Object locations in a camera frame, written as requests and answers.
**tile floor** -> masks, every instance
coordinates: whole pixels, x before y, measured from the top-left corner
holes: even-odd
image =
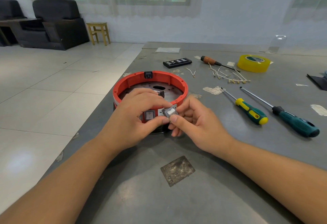
[[[0,213],[39,181],[142,47],[0,47]]]

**yellow tape roll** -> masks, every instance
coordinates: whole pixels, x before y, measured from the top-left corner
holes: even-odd
[[[263,73],[267,71],[270,60],[257,55],[241,55],[237,66],[240,69],[253,73]]]

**forearm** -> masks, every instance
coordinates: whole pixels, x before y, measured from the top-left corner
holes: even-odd
[[[0,215],[0,223],[74,223],[116,154],[89,141]]]
[[[256,148],[233,138],[226,160],[305,223],[327,220],[327,172],[314,166]]]

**gray table surface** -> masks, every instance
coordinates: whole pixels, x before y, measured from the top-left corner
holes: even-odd
[[[241,91],[239,84],[214,78],[208,65],[194,58],[206,55],[223,64],[237,62],[244,54],[244,47],[240,51],[236,47],[234,52],[191,49],[186,47],[179,53],[156,53],[155,48],[143,48],[126,72],[161,70],[178,74],[188,84],[191,93],[201,95],[200,101],[216,113],[235,138],[327,169],[327,117],[318,115],[310,107],[318,104],[326,108],[327,92],[319,90],[305,76],[307,73],[320,76],[319,73],[327,69],[326,57],[266,55],[255,51],[257,53],[252,54],[267,57],[274,63],[266,73],[242,70],[243,76],[251,83],[241,86],[318,126],[320,135],[311,139],[301,137],[284,125],[267,106]],[[163,61],[184,57],[193,61],[187,67],[197,70],[195,78],[186,66],[168,69],[162,64]],[[235,97],[263,110],[269,122],[262,127],[255,125],[231,98],[202,90],[206,86],[226,88]],[[80,136],[66,146],[63,159],[55,161],[44,176],[94,138],[112,111],[110,90],[80,128]],[[183,155],[196,171],[169,187],[160,168]],[[104,171],[76,223],[301,223],[248,177],[230,164],[199,150],[186,135],[181,138],[172,138],[170,132],[149,135],[139,145],[125,151],[119,159],[121,161]]]

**black sofa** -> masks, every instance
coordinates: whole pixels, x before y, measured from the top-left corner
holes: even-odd
[[[17,0],[0,0],[0,21],[26,18]],[[0,46],[15,44],[17,40],[10,27],[0,25]]]
[[[66,50],[89,41],[75,0],[35,0],[33,10],[37,19],[11,22],[20,46]]]

